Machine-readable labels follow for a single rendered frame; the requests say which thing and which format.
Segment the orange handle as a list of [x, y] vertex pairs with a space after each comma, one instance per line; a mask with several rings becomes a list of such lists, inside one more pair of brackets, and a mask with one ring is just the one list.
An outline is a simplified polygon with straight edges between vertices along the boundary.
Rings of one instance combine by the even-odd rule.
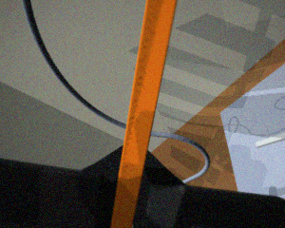
[[132, 228], [177, 0], [146, 0], [111, 228]]

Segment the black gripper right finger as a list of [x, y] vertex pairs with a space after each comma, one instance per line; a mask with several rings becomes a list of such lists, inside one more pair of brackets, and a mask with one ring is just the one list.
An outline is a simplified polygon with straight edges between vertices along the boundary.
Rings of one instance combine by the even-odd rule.
[[187, 185], [148, 150], [133, 228], [285, 228], [285, 199]]

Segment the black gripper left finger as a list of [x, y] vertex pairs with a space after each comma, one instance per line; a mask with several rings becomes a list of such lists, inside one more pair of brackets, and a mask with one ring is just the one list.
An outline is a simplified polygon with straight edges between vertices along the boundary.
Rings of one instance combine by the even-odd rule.
[[81, 170], [0, 159], [0, 219], [111, 228], [123, 148]]

